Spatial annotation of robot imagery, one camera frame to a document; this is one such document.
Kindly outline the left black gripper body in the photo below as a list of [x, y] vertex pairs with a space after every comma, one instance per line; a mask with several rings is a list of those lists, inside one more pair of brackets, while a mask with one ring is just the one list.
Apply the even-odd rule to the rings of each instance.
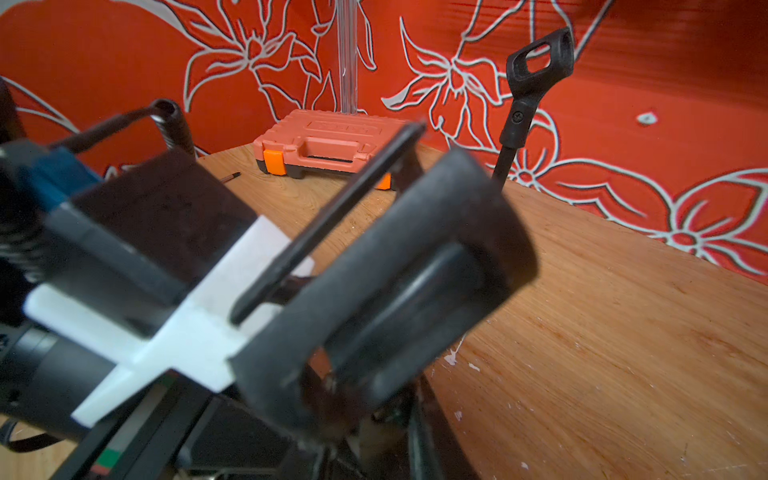
[[50, 402], [51, 433], [78, 443], [57, 479], [270, 479], [291, 448], [233, 388], [209, 394], [166, 377], [93, 428], [69, 416], [79, 395]]

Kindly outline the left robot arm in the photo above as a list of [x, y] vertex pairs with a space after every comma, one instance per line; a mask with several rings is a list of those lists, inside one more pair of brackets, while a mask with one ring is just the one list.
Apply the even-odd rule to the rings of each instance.
[[1, 93], [2, 445], [77, 447], [60, 479], [267, 479], [291, 443], [229, 358], [276, 314], [229, 321], [288, 237], [196, 159], [160, 99], [50, 146]]

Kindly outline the black mic clip pole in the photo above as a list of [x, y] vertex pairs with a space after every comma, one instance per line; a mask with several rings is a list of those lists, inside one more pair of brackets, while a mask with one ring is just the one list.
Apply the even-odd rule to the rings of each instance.
[[[533, 71], [528, 67], [527, 55], [543, 47], [549, 48], [549, 64]], [[500, 134], [501, 150], [492, 172], [499, 188], [505, 184], [518, 150], [525, 146], [541, 100], [557, 83], [573, 74], [574, 65], [569, 28], [556, 30], [508, 56], [506, 76], [513, 103]]]
[[[423, 169], [421, 123], [402, 127], [236, 300], [230, 320], [281, 300], [229, 365], [248, 407], [285, 434], [343, 437], [444, 350], [531, 283], [529, 234], [462, 149]], [[320, 275], [293, 270], [385, 175], [391, 207]]]

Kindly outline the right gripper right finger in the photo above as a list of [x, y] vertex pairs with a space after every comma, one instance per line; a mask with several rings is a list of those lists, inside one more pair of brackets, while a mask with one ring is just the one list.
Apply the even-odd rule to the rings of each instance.
[[425, 377], [414, 382], [408, 460], [411, 479], [479, 479]]

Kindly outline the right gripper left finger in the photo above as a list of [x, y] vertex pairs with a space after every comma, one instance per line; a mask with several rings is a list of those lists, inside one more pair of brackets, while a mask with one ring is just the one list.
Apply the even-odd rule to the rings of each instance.
[[292, 445], [275, 472], [279, 480], [328, 480], [332, 479], [334, 447]]

